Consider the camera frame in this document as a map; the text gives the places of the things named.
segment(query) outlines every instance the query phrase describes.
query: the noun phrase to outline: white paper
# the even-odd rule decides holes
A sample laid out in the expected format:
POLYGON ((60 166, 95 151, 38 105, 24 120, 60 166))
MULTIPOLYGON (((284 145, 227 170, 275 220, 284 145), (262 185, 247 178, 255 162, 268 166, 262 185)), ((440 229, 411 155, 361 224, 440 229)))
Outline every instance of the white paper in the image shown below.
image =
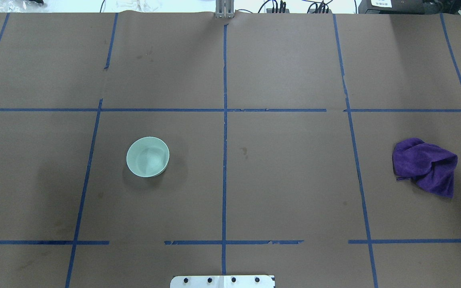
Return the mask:
POLYGON ((390 0, 371 0, 371 5, 377 7, 392 8, 392 3, 390 2, 390 0))

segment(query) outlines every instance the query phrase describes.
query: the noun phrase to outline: cable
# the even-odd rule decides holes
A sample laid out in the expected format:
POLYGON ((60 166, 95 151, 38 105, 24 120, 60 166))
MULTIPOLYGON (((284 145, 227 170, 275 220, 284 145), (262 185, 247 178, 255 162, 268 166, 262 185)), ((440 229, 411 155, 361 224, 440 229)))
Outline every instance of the cable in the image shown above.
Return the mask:
POLYGON ((267 0, 266 2, 263 3, 263 5, 261 5, 261 8, 259 8, 259 11, 257 13, 261 13, 261 10, 262 8, 264 7, 264 5, 266 5, 267 2, 270 2, 272 1, 272 3, 274 4, 273 8, 271 8, 271 12, 274 13, 275 12, 275 7, 279 8, 279 3, 277 2, 277 0, 267 0))
POLYGON ((312 13, 312 14, 320 14, 320 13, 328 13, 328 11, 330 10, 330 8, 328 7, 328 3, 332 2, 333 0, 331 0, 330 2, 328 3, 325 3, 324 1, 322 2, 315 2, 315 1, 309 1, 309 0, 302 0, 302 1, 305 1, 305 2, 311 2, 312 4, 309 6, 309 8, 307 9, 307 13, 312 13), (314 12, 311 12, 311 8, 316 5, 315 9, 314 9, 314 12))
POLYGON ((106 2, 106 0, 102 0, 102 3, 101 3, 101 9, 99 9, 99 13, 102 12, 102 6, 104 5, 104 2, 106 2))

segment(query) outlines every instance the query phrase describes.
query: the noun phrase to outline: microfiber towel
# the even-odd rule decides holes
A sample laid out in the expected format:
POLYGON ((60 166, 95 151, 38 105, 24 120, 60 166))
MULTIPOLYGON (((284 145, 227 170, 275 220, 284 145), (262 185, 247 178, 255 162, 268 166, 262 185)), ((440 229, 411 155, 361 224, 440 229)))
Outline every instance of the microfiber towel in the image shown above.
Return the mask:
POLYGON ((453 198, 458 156, 437 145, 410 138, 396 144, 392 164, 397 180, 412 179, 424 191, 453 198))

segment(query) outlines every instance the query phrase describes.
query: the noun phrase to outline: light green bowl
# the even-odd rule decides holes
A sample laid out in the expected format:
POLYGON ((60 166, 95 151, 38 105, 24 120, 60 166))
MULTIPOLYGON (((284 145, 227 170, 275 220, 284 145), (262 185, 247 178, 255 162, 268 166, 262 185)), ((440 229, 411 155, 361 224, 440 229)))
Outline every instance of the light green bowl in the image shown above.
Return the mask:
POLYGON ((154 177, 165 171, 170 159, 168 146, 156 137, 136 140, 128 150, 129 170, 139 177, 154 177))

